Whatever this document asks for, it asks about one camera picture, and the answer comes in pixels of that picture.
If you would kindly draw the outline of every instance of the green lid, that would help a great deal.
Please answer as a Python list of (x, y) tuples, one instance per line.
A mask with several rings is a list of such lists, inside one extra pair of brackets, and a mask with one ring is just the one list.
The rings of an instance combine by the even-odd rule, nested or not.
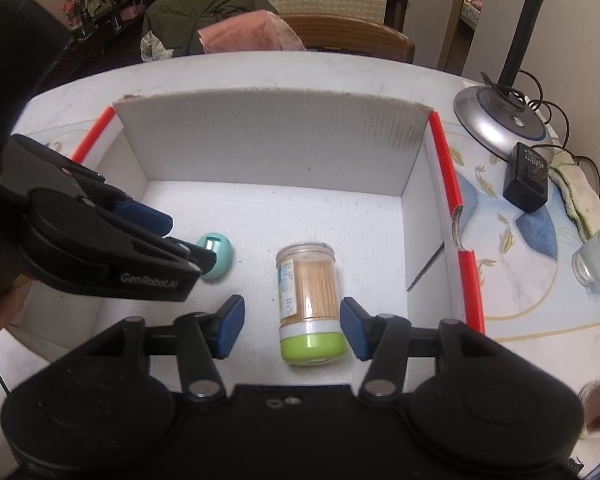
[(280, 341), (280, 353), (291, 365), (321, 365), (346, 354), (347, 340), (340, 332), (296, 335)]

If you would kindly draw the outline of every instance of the floor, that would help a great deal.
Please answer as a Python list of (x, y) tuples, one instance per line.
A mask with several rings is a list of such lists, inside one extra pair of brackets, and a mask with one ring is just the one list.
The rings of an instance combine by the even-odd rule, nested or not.
[(469, 55), (469, 49), (471, 48), (473, 38), (474, 30), (460, 20), (458, 22), (458, 28), (456, 28), (454, 40), (451, 43), (451, 51), (449, 52), (449, 58), (446, 62), (445, 72), (462, 75), (464, 62)]

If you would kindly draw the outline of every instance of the black power adapter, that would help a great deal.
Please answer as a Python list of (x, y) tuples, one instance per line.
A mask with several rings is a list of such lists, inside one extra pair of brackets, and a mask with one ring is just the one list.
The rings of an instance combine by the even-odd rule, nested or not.
[(509, 155), (502, 195), (526, 213), (546, 203), (548, 164), (544, 157), (519, 142)]

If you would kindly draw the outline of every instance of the human hand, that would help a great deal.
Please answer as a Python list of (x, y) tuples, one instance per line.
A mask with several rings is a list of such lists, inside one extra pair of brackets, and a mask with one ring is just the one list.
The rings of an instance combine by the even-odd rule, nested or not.
[(0, 297), (0, 330), (5, 328), (16, 317), (16, 314), (22, 310), (30, 283), (29, 278), (20, 275), (13, 282), (11, 291)]

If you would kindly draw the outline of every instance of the dark green coat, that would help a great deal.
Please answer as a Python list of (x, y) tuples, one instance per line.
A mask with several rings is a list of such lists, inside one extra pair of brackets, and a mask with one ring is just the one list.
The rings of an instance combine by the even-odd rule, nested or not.
[(146, 10), (142, 36), (152, 31), (174, 57), (203, 54), (200, 28), (260, 9), (278, 13), (267, 0), (157, 0)]

